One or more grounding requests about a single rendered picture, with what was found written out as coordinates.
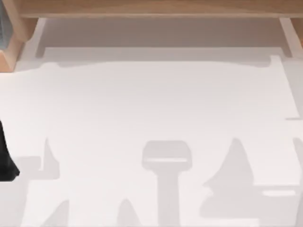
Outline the pulled-out wooden drawer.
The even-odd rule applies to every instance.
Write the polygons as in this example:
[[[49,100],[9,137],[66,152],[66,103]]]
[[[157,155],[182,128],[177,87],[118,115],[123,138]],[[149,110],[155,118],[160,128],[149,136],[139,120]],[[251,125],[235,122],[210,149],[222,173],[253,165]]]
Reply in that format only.
[[[13,72],[23,45],[35,31],[36,18],[22,16],[26,0],[0,0],[0,73]]]

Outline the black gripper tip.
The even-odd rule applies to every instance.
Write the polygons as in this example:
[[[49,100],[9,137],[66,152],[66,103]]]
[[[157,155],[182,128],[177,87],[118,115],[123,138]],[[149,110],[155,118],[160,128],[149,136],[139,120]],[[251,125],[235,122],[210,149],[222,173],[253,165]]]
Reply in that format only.
[[[2,122],[0,121],[0,182],[11,182],[19,176],[20,170],[7,148]]]

